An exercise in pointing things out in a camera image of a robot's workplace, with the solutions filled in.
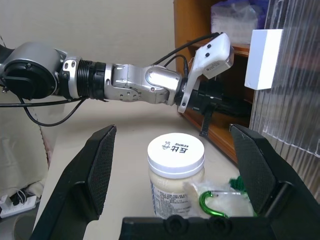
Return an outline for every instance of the white box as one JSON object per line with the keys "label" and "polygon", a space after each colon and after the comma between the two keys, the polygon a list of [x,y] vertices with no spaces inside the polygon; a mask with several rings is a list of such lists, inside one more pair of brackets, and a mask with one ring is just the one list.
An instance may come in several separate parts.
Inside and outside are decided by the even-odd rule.
{"label": "white box", "polygon": [[270,89],[275,75],[282,29],[252,31],[244,86],[254,90]]}

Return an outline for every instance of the green carabiner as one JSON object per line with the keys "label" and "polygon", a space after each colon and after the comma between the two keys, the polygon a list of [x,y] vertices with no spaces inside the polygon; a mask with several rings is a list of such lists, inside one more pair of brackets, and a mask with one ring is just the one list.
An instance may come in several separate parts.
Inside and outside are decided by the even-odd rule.
{"label": "green carabiner", "polygon": [[204,193],[202,193],[199,197],[199,204],[201,209],[206,213],[209,214],[210,216],[215,216],[215,217],[224,217],[224,218],[228,218],[228,216],[220,211],[215,211],[213,209],[211,209],[210,207],[208,207],[206,205],[206,198],[211,197],[213,198],[214,195],[212,194],[211,191],[205,191]]}

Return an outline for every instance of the plastic container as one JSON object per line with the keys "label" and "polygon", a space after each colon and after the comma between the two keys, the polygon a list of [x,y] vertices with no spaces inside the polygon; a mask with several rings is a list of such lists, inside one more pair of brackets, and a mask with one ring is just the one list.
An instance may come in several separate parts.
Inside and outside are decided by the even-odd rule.
{"label": "plastic container", "polygon": [[191,203],[184,182],[204,179],[205,148],[194,136],[169,133],[155,138],[148,146],[149,177],[156,216],[187,216]]}

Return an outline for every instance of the transparent plastic sheet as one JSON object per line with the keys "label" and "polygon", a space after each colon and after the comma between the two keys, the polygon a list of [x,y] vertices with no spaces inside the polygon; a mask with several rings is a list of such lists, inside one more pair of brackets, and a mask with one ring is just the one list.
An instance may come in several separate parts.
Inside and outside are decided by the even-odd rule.
{"label": "transparent plastic sheet", "polygon": [[[211,216],[206,214],[199,205],[201,194],[207,191],[235,192],[229,184],[216,185],[210,181],[184,182],[183,188],[188,196],[188,201],[191,203],[188,215],[202,218],[210,218]],[[206,198],[205,204],[209,208],[225,213],[229,217],[252,217],[254,215],[254,210],[247,194],[218,194],[218,196]]]}
{"label": "transparent plastic sheet", "polygon": [[222,4],[211,7],[211,32],[226,33],[231,43],[250,44],[252,31],[258,26],[261,8],[250,5],[247,0]]}
{"label": "transparent plastic sheet", "polygon": [[265,136],[320,202],[318,0],[270,0],[266,29],[283,29],[271,89],[255,92],[250,128]]}

